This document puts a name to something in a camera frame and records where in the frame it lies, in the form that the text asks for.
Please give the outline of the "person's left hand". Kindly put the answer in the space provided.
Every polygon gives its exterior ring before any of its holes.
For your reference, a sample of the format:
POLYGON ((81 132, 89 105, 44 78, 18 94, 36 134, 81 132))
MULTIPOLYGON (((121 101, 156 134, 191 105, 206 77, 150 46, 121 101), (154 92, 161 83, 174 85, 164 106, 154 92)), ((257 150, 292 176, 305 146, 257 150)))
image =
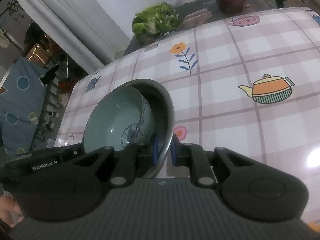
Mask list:
POLYGON ((10 197, 1 196, 0 199, 0 212, 1 220, 10 226, 11 228, 15 227, 14 221, 11 217, 11 213, 18 215, 18 223, 24 220, 23 214, 20 210, 19 205, 10 197))

